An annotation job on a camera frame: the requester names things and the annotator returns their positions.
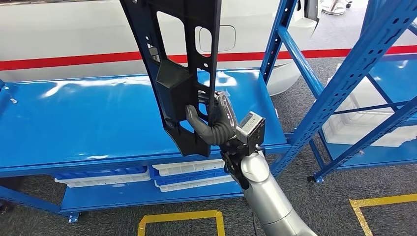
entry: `gray carpet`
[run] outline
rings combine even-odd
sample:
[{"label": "gray carpet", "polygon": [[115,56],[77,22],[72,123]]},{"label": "gray carpet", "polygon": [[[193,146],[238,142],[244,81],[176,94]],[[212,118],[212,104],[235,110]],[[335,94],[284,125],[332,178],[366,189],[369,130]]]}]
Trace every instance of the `gray carpet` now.
[{"label": "gray carpet", "polygon": [[[343,59],[310,59],[313,69],[324,82]],[[283,94],[274,96],[284,130],[290,131],[301,121],[313,102],[303,79]],[[318,170],[309,147],[278,178],[283,191],[304,221],[320,236],[364,235],[349,204],[349,199],[364,199],[417,192],[416,165],[381,167],[333,173],[321,184],[306,177]],[[59,203],[64,186],[51,177],[28,177],[23,192]],[[253,236],[252,215],[243,198],[154,206],[138,206],[84,213],[76,224],[66,219],[25,207],[0,215],[1,236],[134,236],[145,214],[217,209],[223,212],[226,235]],[[365,218],[374,235],[416,235],[416,203],[366,207]],[[258,226],[258,235],[263,235]],[[213,219],[152,223],[147,236],[216,235]]]}]

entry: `red stripe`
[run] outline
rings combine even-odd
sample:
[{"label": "red stripe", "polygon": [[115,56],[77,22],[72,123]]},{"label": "red stripe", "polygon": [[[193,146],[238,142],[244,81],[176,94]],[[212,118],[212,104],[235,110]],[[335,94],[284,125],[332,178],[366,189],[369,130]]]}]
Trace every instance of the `red stripe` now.
[{"label": "red stripe", "polygon": [[[306,58],[335,58],[345,57],[351,49],[320,49],[320,50],[305,50],[302,51]],[[417,53],[417,45],[410,46],[394,46],[391,47],[387,54],[403,54],[403,53]],[[186,55],[172,55],[170,59],[177,63],[187,62]],[[218,54],[218,61],[243,61],[243,60],[262,60],[263,52],[253,53],[220,53]],[[288,52],[280,52],[278,59],[290,59]],[[96,55],[83,55],[59,58],[40,58],[40,59],[24,59],[24,60],[7,60],[0,61],[0,71],[2,70],[20,70],[45,68],[68,65],[84,65],[104,62],[116,62],[127,60],[139,60],[141,55],[139,52],[125,52],[125,53],[107,53]]]}]

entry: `white plastic bin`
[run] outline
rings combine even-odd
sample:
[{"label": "white plastic bin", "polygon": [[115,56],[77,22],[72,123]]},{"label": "white plastic bin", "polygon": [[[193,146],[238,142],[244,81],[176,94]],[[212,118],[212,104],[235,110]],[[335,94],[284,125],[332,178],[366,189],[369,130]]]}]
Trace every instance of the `white plastic bin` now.
[{"label": "white plastic bin", "polygon": [[[387,102],[371,84],[363,78],[336,111],[350,110],[386,104]],[[379,124],[394,114],[392,108],[381,108],[361,112],[332,115],[323,124],[323,133],[328,143],[353,145]],[[417,126],[398,127],[374,142],[373,146],[399,147],[415,139]]]},{"label": "white plastic bin", "polygon": [[99,176],[71,179],[55,179],[55,182],[65,183],[70,188],[87,187],[105,184],[118,184],[150,180],[149,169],[141,174],[115,175],[115,176]]},{"label": "white plastic bin", "polygon": [[195,171],[213,170],[224,167],[222,159],[178,162],[171,164],[152,165],[161,176],[172,176]]},{"label": "white plastic bin", "polygon": [[219,183],[227,183],[234,181],[230,175],[220,176],[220,177],[213,177],[213,178],[206,178],[206,179],[199,179],[194,181],[188,182],[180,182],[175,184],[167,184],[159,186],[155,181],[155,186],[161,189],[161,192],[169,192],[175,190],[182,190],[187,188],[196,188],[202,187],[212,184],[219,184]]}]

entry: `plastic storage crate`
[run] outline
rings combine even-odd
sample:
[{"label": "plastic storage crate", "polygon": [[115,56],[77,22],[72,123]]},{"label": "plastic storage crate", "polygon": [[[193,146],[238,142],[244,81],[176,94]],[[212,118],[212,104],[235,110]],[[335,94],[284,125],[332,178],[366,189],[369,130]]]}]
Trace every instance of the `plastic storage crate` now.
[{"label": "plastic storage crate", "polygon": [[[337,111],[386,104],[387,102],[371,84],[363,78]],[[392,108],[332,115],[323,124],[323,133],[328,143],[353,145],[371,132],[384,120],[394,114]],[[373,146],[399,147],[406,141],[415,139],[417,126],[398,127],[374,142]]]},{"label": "plastic storage crate", "polygon": [[159,171],[160,176],[172,176],[178,174],[192,173],[196,171],[213,170],[224,167],[222,159],[189,161],[162,165],[152,165]]},{"label": "plastic storage crate", "polygon": [[149,169],[146,166],[100,171],[60,173],[55,174],[54,176],[55,182],[65,183],[70,188],[150,180]]},{"label": "plastic storage crate", "polygon": [[160,188],[161,192],[234,181],[229,174],[224,172],[223,168],[165,177],[161,176],[155,168],[149,167],[149,171],[151,179],[154,180],[155,186]]}]

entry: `cable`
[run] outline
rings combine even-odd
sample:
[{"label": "cable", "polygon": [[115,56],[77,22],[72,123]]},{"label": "cable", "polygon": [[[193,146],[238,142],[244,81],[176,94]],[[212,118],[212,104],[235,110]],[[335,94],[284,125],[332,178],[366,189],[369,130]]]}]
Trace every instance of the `cable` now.
[{"label": "cable", "polygon": [[256,231],[255,226],[255,213],[252,212],[252,223],[253,223],[253,231],[255,231],[255,236],[258,236],[258,232]]}]

